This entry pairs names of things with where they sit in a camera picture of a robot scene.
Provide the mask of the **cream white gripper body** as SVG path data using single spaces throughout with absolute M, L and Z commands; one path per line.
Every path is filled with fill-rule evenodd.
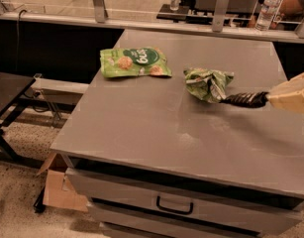
M 304 72 L 271 88 L 267 100 L 274 108 L 304 114 Z

